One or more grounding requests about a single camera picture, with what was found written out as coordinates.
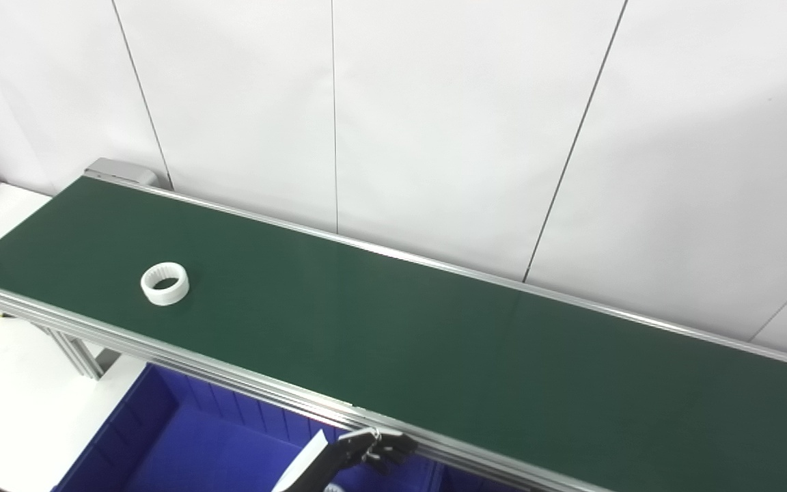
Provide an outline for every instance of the wall panel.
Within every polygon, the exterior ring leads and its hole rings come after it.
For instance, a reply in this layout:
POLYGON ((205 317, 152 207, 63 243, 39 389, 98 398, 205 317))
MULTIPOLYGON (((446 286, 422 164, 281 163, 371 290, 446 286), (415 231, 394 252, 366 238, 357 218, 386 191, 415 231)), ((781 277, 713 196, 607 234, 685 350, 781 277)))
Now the wall panel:
POLYGON ((787 300, 787 2, 638 2, 529 281, 748 339, 787 300))
POLYGON ((118 9, 175 190, 334 230, 330 3, 118 9))
POLYGON ((334 7, 340 232, 521 279, 621 3, 334 7))
MULTIPOLYGON (((100 156, 165 178, 111 3, 0 0, 0 91, 54 190, 100 156)), ((0 165, 4 178, 34 174, 0 165)), ((20 180, 52 191, 37 178, 20 180)))

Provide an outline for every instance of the blue bin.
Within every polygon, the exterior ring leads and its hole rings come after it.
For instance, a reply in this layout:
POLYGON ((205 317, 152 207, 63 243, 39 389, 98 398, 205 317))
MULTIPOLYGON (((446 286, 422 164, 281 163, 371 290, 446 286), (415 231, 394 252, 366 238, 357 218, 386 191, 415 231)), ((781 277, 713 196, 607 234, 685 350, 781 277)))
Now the blue bin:
MULTIPOLYGON (((346 432, 149 364, 54 491, 269 492, 319 430, 346 432)), ((514 490, 422 456, 333 481, 347 492, 514 490)))

